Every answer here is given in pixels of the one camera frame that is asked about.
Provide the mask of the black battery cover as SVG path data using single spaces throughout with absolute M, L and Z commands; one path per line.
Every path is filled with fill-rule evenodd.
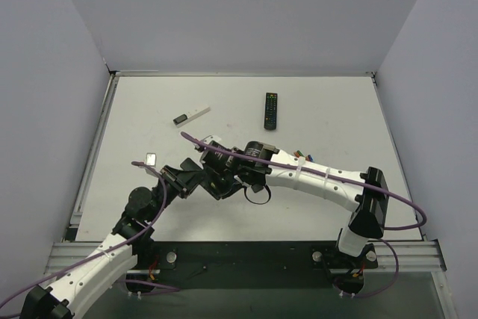
M 251 185 L 251 189 L 254 193 L 258 193 L 264 189 L 264 186 L 261 184 L 253 184 Z

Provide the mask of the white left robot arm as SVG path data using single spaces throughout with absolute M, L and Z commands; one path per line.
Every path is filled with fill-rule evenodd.
M 140 161 L 132 165 L 158 179 L 153 189 L 136 188 L 112 232 L 85 259 L 47 277 L 26 295 L 21 318 L 82 318 L 90 307 L 133 267 L 146 267 L 153 258 L 152 228 L 176 198 L 189 196 L 204 181 L 197 164 L 185 170 L 165 166 L 157 171 Z

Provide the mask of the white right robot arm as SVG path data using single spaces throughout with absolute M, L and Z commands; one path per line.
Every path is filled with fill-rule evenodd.
M 196 148 L 202 154 L 205 187 L 218 199 L 239 190 L 258 193 L 281 187 L 329 200 L 351 213 L 337 248 L 355 258 L 362 255 L 370 239 L 384 235 L 389 196 L 381 170 L 336 170 L 258 141 L 249 142 L 245 149 L 227 149 L 210 136 Z

